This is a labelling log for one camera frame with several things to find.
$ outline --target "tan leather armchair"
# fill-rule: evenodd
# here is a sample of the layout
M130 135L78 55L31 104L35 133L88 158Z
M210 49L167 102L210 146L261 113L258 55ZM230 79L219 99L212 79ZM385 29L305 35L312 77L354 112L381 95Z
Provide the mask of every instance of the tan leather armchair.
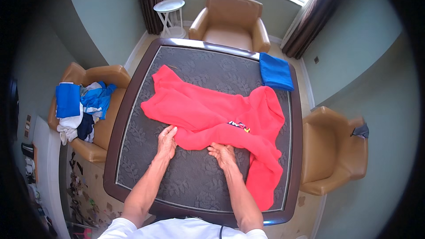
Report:
M101 163L106 161L109 139L114 127L115 118L121 105L122 98L130 83L131 77L121 65L100 66L85 70L77 63L72 62L63 73L60 82L74 82L74 84L88 86L93 82L103 81L106 85L113 83L117 89L112 93L109 108L104 120L94 125L93 143L75 138L69 144L89 162ZM48 124L56 130L59 120L56 118L56 96L50 104Z
M368 140L350 136L364 123L323 106L303 119L301 191L322 196L366 175Z
M254 52L268 52L270 41L255 0L207 0L189 29L189 39Z

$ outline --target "black cable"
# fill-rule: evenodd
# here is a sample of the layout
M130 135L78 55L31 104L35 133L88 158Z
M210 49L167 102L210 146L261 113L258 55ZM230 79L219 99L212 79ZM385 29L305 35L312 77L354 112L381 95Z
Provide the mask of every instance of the black cable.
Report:
M219 235L220 239L222 239L221 233L223 232L223 227L224 227L224 225L222 225L221 228L220 228L220 235Z

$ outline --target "white side table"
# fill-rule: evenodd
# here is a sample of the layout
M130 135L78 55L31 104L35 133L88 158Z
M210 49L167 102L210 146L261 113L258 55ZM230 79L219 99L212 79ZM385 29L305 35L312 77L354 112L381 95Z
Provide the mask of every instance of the white side table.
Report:
M183 19L182 19L182 7L184 6L184 0L164 0L157 3L153 10L156 11L159 15L159 18L164 25L164 29L161 33L161 38L183 38L186 36L186 31L183 29ZM174 26L168 18L168 14L173 11L180 11L180 27Z

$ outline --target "blue folded cloth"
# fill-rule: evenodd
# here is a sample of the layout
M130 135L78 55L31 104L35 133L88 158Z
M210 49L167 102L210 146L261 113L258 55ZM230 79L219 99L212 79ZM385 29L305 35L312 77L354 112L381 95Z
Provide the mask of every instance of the blue folded cloth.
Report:
M59 83L56 86L56 117L68 118L80 115L79 86L71 83Z
M106 111L109 108L110 95L116 89L114 84L105 86L103 81L98 82L101 88L91 89L81 97L83 112L98 116L100 119L105 119Z
M260 53L260 72L263 86L290 92L294 90L290 66L285 60Z

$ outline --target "floor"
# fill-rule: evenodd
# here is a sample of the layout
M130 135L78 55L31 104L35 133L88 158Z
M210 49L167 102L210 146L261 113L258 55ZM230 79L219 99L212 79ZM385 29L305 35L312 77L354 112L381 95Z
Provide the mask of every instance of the floor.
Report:
M158 38L158 35L147 36L127 70L130 76L133 76L139 61L151 42L156 38ZM310 108L299 61L282 54L279 45L276 43L271 43L271 49L268 54L282 58L295 67L300 90L301 110L303 117L305 117L310 113ZM68 194L72 197L72 206L78 208L78 210L75 209L74 211L79 211L76 212L79 220L83 219L87 224L96 227L96 229L93 229L93 238L97 238L114 218L121 215L124 204L110 197L103 189L104 163L90 163L76 153L67 166L71 174L70 182L74 186L73 190L72 188L68 189ZM299 191L292 219L284 224L266 226L264 231L267 237L269 239L295 239L305 235L309 238L317 218L320 202L321 197Z

